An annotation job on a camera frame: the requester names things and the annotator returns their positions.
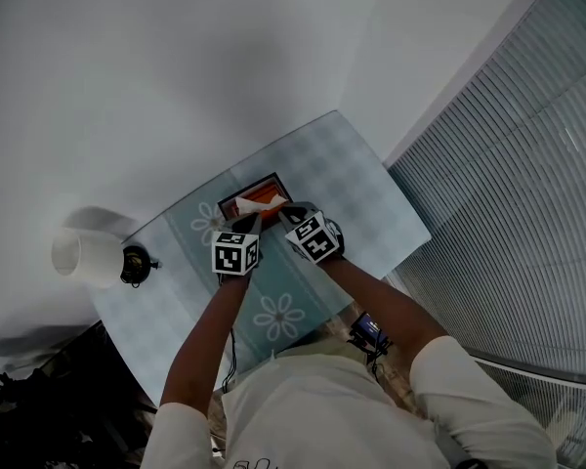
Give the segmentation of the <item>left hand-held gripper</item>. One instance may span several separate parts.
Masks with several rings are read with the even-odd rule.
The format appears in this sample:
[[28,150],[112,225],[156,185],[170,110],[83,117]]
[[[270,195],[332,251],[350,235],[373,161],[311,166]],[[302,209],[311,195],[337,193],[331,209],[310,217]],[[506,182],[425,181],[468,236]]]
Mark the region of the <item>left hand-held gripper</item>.
[[234,217],[214,233],[211,242],[211,271],[219,285],[233,277],[245,277],[262,260],[260,212]]

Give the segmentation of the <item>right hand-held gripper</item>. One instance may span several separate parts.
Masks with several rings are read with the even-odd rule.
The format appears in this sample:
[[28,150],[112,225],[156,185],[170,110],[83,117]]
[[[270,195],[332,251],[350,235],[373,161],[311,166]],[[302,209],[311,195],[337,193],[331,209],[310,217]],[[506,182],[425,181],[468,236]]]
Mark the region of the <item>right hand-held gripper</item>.
[[287,202],[279,209],[278,219],[286,231],[285,239],[304,259],[316,265],[343,256],[345,241],[339,225],[313,203]]

